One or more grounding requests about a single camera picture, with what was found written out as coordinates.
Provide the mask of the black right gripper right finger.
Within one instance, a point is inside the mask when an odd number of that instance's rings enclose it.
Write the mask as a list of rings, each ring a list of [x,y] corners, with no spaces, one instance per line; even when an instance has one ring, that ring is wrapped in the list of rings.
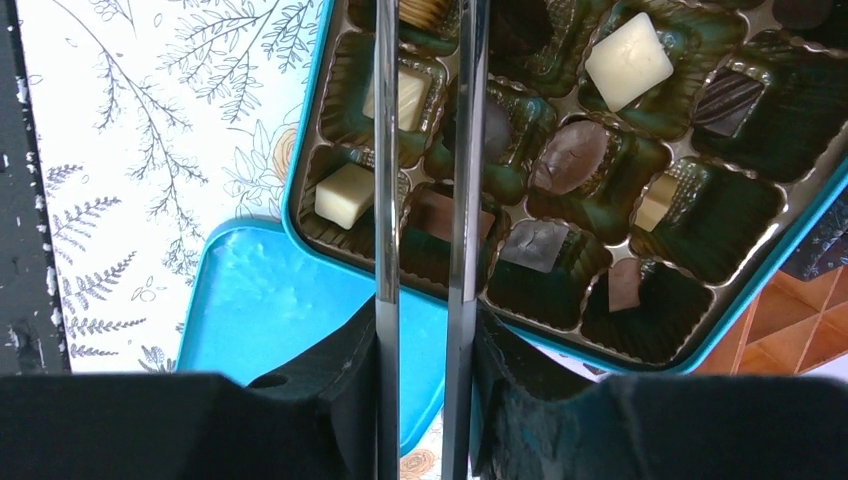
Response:
[[[485,479],[843,479],[847,385],[826,377],[590,381],[477,312],[473,471]]]

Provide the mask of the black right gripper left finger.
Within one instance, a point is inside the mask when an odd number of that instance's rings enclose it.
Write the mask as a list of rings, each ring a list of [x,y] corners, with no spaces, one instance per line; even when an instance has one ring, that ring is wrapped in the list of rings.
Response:
[[[375,308],[240,386],[219,374],[5,376],[5,479],[371,479]]]

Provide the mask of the teal box lid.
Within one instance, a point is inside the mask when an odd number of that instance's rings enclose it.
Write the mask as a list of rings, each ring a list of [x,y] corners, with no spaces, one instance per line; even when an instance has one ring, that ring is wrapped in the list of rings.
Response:
[[[176,369],[241,385],[338,330],[375,291],[370,274],[310,254],[279,222],[230,220],[203,249]],[[400,294],[400,452],[411,452],[444,402],[447,310]]]

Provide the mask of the teal chocolate box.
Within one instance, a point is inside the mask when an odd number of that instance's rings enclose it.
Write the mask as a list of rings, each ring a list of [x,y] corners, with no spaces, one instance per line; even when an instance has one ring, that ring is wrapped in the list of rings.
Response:
[[[373,205],[331,220],[330,180],[373,172],[376,9],[333,1],[287,226],[331,273],[373,274]],[[445,336],[461,1],[396,1],[404,315]],[[614,371],[694,370],[847,170],[847,1],[491,1],[481,306]],[[639,37],[648,89],[613,60]]]

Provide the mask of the metal serving tongs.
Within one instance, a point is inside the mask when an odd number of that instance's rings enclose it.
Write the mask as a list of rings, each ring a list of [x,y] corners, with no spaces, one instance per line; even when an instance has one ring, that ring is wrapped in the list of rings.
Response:
[[[398,2],[377,2],[373,85],[375,320],[381,380],[376,437],[379,479],[400,476],[398,25]],[[488,2],[462,2],[457,112],[460,143],[456,148],[459,157],[454,172],[443,409],[442,476],[445,479],[464,479],[468,475],[488,36]]]

